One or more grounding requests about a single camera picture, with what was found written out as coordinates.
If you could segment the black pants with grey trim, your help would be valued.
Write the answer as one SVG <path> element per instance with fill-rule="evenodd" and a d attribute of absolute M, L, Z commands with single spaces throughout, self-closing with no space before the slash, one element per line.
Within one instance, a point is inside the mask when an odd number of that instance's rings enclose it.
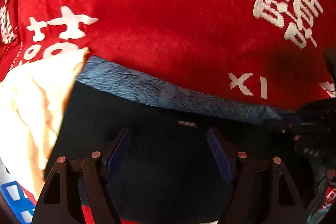
<path fill-rule="evenodd" d="M 208 145 L 210 129 L 258 159 L 281 158 L 307 222 L 335 182 L 334 98 L 296 111 L 247 105 L 97 56 L 75 79 L 45 180 L 59 157 L 104 152 L 123 129 L 130 130 L 130 147 L 107 185 L 121 222 L 219 223 L 229 188 Z"/>

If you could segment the blue plastic stool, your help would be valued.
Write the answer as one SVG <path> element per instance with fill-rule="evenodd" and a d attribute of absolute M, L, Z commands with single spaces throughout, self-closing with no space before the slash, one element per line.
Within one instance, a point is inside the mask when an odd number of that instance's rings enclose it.
<path fill-rule="evenodd" d="M 2 184 L 1 194 L 20 223 L 32 223 L 35 205 L 16 181 Z"/>

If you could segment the cream yellow cloth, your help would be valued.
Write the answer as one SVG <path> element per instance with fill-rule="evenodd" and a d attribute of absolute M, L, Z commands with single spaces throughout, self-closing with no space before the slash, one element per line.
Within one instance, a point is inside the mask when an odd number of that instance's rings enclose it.
<path fill-rule="evenodd" d="M 17 182 L 38 198 L 87 48 L 20 65 L 1 82 L 1 159 Z"/>

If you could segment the red blanket with white characters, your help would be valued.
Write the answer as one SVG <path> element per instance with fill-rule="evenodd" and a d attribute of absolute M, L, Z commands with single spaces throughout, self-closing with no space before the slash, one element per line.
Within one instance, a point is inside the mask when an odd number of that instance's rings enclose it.
<path fill-rule="evenodd" d="M 213 96 L 295 110 L 335 97 L 335 0 L 1 0 L 1 76 L 88 48 Z"/>

